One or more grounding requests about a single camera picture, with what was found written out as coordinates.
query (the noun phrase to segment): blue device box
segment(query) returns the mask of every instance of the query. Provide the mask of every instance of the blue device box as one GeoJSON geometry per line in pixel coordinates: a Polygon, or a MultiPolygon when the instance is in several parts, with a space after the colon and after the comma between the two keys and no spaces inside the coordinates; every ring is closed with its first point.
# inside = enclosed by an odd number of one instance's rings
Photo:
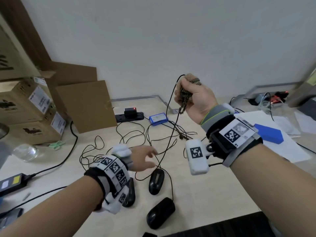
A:
{"type": "Polygon", "coordinates": [[[282,132],[280,130],[259,124],[255,124],[254,126],[259,130],[258,134],[263,140],[276,144],[281,144],[284,141],[282,132]]]}
{"type": "Polygon", "coordinates": [[[150,123],[152,123],[153,126],[155,126],[155,125],[168,122],[168,117],[166,116],[165,113],[160,113],[157,115],[150,116],[149,121],[150,123]]]}

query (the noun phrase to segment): scissors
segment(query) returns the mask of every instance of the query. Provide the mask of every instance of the scissors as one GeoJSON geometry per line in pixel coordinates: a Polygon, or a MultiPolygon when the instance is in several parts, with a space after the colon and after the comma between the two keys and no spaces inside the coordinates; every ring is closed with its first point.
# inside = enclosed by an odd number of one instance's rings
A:
{"type": "Polygon", "coordinates": [[[49,147],[53,150],[59,150],[63,144],[65,143],[62,141],[57,141],[56,143],[50,144],[49,147]]]}

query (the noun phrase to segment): forearm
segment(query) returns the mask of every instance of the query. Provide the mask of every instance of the forearm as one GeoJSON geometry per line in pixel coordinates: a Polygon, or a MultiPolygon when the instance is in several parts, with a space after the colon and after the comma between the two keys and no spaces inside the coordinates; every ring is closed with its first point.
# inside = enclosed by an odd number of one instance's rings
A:
{"type": "Polygon", "coordinates": [[[315,236],[316,179],[260,144],[239,156],[231,170],[285,236],[315,236]]]}
{"type": "Polygon", "coordinates": [[[73,236],[102,197],[100,185],[91,177],[83,176],[23,214],[0,237],[73,236]]]}

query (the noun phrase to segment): desk surface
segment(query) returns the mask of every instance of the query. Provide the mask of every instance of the desk surface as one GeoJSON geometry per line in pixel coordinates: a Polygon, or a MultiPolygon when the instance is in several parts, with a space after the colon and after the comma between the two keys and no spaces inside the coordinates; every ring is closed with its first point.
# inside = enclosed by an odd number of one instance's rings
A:
{"type": "MultiPolygon", "coordinates": [[[[138,111],[143,111],[146,117],[165,112],[166,110],[166,106],[156,98],[114,102],[113,106],[118,108],[116,109],[118,112],[123,112],[125,107],[135,106],[138,111]]],[[[170,115],[169,118],[175,121],[176,115],[170,115]]],[[[138,121],[138,123],[141,123],[145,129],[149,126],[149,122],[146,119],[138,121]]],[[[186,131],[196,131],[198,135],[195,135],[194,138],[203,139],[205,137],[203,130],[193,123],[186,113],[179,117],[178,124],[184,127],[186,131]]],[[[122,123],[118,130],[121,134],[127,134],[129,131],[142,130],[142,128],[132,123],[122,123]]],[[[151,139],[165,138],[170,136],[171,132],[170,128],[162,125],[151,127],[149,130],[151,139]]],[[[84,173],[84,169],[79,163],[79,156],[87,145],[94,143],[94,138],[97,135],[103,138],[105,147],[100,151],[94,150],[91,152],[91,154],[95,155],[105,154],[108,149],[120,140],[115,127],[79,134],[78,143],[73,154],[61,167],[34,178],[28,187],[7,195],[4,198],[0,211],[6,211],[22,203],[22,199],[29,192],[31,195],[28,199],[49,190],[68,185],[80,178],[84,173]]],[[[0,179],[21,172],[25,174],[35,173],[60,163],[69,153],[74,140],[75,137],[71,134],[68,126],[63,136],[63,141],[66,144],[60,150],[52,151],[47,147],[41,147],[45,155],[36,158],[30,163],[24,163],[15,157],[10,157],[0,171],[0,179]]],[[[143,136],[135,137],[128,142],[128,146],[139,145],[143,141],[143,136]]],[[[165,150],[167,143],[168,139],[153,142],[153,146],[158,152],[162,152],[165,150]]],[[[146,223],[146,215],[164,197],[171,198],[171,183],[168,175],[165,177],[160,193],[156,196],[151,195],[148,191],[149,179],[144,181],[135,180],[136,202],[131,208],[122,208],[116,215],[108,212],[92,213],[75,236],[142,236],[144,232],[163,236],[258,211],[257,205],[248,196],[229,168],[218,165],[211,167],[206,175],[192,176],[187,160],[183,157],[184,145],[185,141],[181,141],[178,138],[176,145],[168,150],[161,163],[161,166],[172,177],[176,205],[175,213],[162,227],[158,230],[150,229],[146,223]]],[[[220,159],[214,157],[209,160],[210,164],[220,161],[220,159]]],[[[152,170],[147,170],[138,173],[137,177],[145,177],[151,172],[152,170]]],[[[52,194],[33,200],[25,204],[23,208],[25,211],[28,211],[52,194]]]]}

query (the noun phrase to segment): computer mouse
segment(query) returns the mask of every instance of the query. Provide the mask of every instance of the computer mouse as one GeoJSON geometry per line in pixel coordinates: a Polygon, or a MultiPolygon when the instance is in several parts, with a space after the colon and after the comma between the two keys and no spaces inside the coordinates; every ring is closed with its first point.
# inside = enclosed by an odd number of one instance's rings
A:
{"type": "Polygon", "coordinates": [[[158,229],[176,210],[172,199],[166,197],[153,207],[147,214],[147,224],[152,229],[158,229]]]}
{"type": "Polygon", "coordinates": [[[129,192],[128,192],[128,196],[126,197],[125,201],[123,202],[122,206],[123,207],[131,207],[134,203],[135,203],[135,187],[134,187],[134,179],[131,177],[130,181],[129,181],[129,192]]]}
{"type": "Polygon", "coordinates": [[[165,178],[165,173],[162,169],[155,169],[152,172],[150,180],[149,180],[149,192],[152,195],[156,195],[159,193],[162,187],[164,178],[165,178]]]}

